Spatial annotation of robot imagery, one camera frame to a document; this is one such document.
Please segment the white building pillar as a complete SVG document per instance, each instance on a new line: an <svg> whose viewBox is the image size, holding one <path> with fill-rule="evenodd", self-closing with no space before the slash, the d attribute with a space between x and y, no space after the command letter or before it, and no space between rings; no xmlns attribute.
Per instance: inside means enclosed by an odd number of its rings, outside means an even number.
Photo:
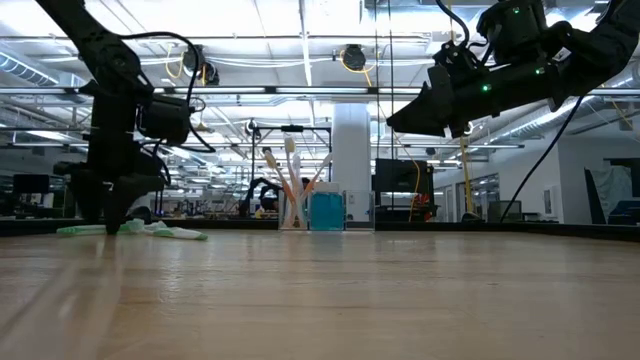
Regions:
<svg viewBox="0 0 640 360"><path fill-rule="evenodd" d="M370 115L364 103L337 103L332 124L332 180L341 191L371 192Z"/></svg>

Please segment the black background monitor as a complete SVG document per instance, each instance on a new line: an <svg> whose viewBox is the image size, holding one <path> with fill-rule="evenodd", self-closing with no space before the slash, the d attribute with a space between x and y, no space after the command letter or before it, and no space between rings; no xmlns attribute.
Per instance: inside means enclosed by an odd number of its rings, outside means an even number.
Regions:
<svg viewBox="0 0 640 360"><path fill-rule="evenodd" d="M16 194L46 194L50 189L47 174L14 174L13 192Z"/></svg>

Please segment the grey tarp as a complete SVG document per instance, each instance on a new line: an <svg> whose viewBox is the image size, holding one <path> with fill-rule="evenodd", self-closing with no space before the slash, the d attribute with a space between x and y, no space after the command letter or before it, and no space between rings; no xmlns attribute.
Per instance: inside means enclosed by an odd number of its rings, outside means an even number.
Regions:
<svg viewBox="0 0 640 360"><path fill-rule="evenodd" d="M585 168L584 175L591 222L607 224L616 206L633 198L631 169L624 166Z"/></svg>

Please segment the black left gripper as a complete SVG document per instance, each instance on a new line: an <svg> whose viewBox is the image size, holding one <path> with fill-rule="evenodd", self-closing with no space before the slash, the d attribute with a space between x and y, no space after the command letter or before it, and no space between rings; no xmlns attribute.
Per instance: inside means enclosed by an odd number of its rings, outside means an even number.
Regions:
<svg viewBox="0 0 640 360"><path fill-rule="evenodd" d="M106 231L115 235L133 203L167 184L162 162L142 150L136 141L89 141L86 159L59 161L53 173L70 179L82 217L97 223L104 185L112 185L104 204Z"/></svg>

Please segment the black mesh computer case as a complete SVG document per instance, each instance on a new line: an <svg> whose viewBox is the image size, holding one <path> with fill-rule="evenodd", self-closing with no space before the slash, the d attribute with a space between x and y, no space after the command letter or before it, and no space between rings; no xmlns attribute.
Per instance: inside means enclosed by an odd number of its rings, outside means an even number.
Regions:
<svg viewBox="0 0 640 360"><path fill-rule="evenodd" d="M428 222L437 215L434 167L426 161L375 160L372 188L380 221Z"/></svg>

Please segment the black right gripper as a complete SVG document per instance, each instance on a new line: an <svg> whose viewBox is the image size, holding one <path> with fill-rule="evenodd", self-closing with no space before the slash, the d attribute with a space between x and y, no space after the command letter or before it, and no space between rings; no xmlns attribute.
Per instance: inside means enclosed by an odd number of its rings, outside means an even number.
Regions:
<svg viewBox="0 0 640 360"><path fill-rule="evenodd" d="M464 133L467 123L529 103L561 105L559 70L545 58L534 58L491 70L473 60L466 48L449 41L434 56L418 96L387 118L396 132L444 137Z"/></svg>

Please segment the clear acrylic organizer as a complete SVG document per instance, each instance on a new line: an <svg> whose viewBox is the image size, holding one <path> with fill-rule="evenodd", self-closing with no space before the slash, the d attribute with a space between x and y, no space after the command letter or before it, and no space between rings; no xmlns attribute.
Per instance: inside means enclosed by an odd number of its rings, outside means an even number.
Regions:
<svg viewBox="0 0 640 360"><path fill-rule="evenodd" d="M306 200L303 209L308 210L310 220L310 197ZM374 193L362 191L343 191L344 199L344 229L342 231L332 231L329 229L328 213L325 217L327 228L322 231L313 231L310 229L299 228L298 219L293 228L287 228L284 225L286 216L289 214L289 205L284 191L279 192L278 205L278 229L281 231L312 231L312 232L344 232L344 231L374 231L375 230L375 210L374 210Z"/></svg>

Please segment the black background robot frame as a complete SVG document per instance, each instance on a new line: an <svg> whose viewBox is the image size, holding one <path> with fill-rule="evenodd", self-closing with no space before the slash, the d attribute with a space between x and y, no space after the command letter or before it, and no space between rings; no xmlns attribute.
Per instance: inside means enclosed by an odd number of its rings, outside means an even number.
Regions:
<svg viewBox="0 0 640 360"><path fill-rule="evenodd" d="M251 176L252 176L251 180L256 179L255 178L256 158L257 158L256 150L259 145L259 142L256 140L256 135L259 130L266 130L266 133L260 138L260 141L264 140L272 131L275 131L275 130L282 132L283 134L285 134L285 136L290 135L292 133L303 133L304 131L310 131L314 134L317 134L318 131L322 130L321 127L304 127L300 125L282 125L280 127L259 127L255 125L253 122L251 122L251 125L253 126L252 133L251 133ZM329 153L332 152L333 145L332 145L331 139L329 139L328 141L324 141L323 139L321 139L321 143L328 148Z"/></svg>

